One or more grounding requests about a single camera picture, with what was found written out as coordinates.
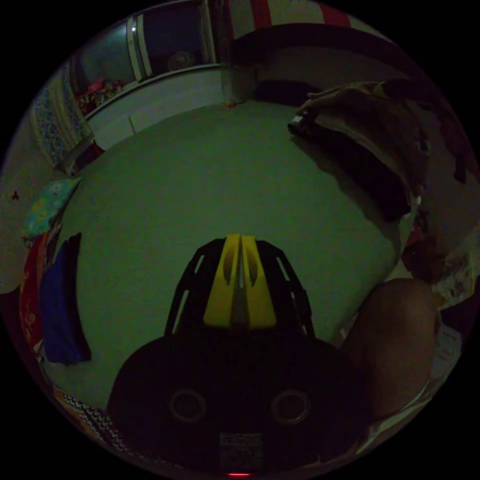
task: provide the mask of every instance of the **patterned curtain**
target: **patterned curtain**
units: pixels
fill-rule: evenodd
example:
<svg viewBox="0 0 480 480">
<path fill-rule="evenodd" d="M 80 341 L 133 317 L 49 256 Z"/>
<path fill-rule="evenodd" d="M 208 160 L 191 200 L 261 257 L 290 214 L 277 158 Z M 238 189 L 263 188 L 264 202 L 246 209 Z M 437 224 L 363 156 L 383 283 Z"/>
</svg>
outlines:
<svg viewBox="0 0 480 480">
<path fill-rule="evenodd" d="M 61 164 L 93 133 L 80 112 L 70 85 L 70 67 L 64 64 L 42 88 L 30 107 L 35 140 L 52 165 Z"/>
</svg>

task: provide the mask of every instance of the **wall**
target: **wall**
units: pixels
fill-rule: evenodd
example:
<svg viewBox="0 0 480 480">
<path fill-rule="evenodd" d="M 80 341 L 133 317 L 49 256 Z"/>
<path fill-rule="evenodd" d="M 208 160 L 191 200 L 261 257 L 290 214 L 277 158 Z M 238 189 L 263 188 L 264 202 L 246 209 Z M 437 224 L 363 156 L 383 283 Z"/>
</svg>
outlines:
<svg viewBox="0 0 480 480">
<path fill-rule="evenodd" d="M 0 179 L 0 294 L 13 291 L 23 276 L 28 253 L 20 239 L 23 221 L 42 188 L 65 178 L 54 171 L 35 144 L 28 116 L 18 126 Z"/>
<path fill-rule="evenodd" d="M 329 89 L 350 82 L 380 81 L 407 76 L 373 58 L 324 47 L 283 48 L 257 65 L 259 80 L 303 81 Z"/>
</svg>

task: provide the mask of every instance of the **pillow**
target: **pillow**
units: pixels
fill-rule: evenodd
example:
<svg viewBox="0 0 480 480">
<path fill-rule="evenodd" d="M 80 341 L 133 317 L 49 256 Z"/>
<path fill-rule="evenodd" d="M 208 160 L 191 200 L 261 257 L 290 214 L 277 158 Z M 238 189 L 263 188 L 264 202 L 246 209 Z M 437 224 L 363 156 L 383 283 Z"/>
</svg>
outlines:
<svg viewBox="0 0 480 480">
<path fill-rule="evenodd" d="M 21 237 L 24 240 L 31 240 L 48 232 L 79 182 L 80 178 L 75 180 L 67 178 L 49 183 L 28 212 Z"/>
</svg>

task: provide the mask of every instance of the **striped fabric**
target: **striped fabric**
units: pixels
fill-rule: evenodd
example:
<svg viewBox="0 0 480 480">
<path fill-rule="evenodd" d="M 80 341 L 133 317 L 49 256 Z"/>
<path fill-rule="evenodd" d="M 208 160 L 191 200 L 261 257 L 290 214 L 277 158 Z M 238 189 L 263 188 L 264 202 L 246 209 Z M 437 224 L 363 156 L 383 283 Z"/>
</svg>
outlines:
<svg viewBox="0 0 480 480">
<path fill-rule="evenodd" d="M 223 0 L 229 13 L 230 39 L 284 24 L 324 24 L 366 32 L 391 42 L 357 18 L 312 0 Z"/>
</svg>

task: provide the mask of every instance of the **person's knee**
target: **person's knee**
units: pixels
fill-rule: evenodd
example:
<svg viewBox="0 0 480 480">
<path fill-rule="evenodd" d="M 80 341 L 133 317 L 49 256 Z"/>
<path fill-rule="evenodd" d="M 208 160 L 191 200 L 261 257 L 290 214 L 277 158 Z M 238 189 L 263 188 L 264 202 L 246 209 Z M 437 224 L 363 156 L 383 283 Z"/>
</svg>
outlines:
<svg viewBox="0 0 480 480">
<path fill-rule="evenodd" d="M 379 332 L 429 341 L 435 337 L 437 307 L 431 287 L 417 279 L 398 278 L 379 285 L 365 304 Z"/>
<path fill-rule="evenodd" d="M 376 418 L 399 410 L 425 385 L 436 317 L 430 287 L 419 280 L 379 285 L 360 309 L 347 353 L 366 375 Z"/>
</svg>

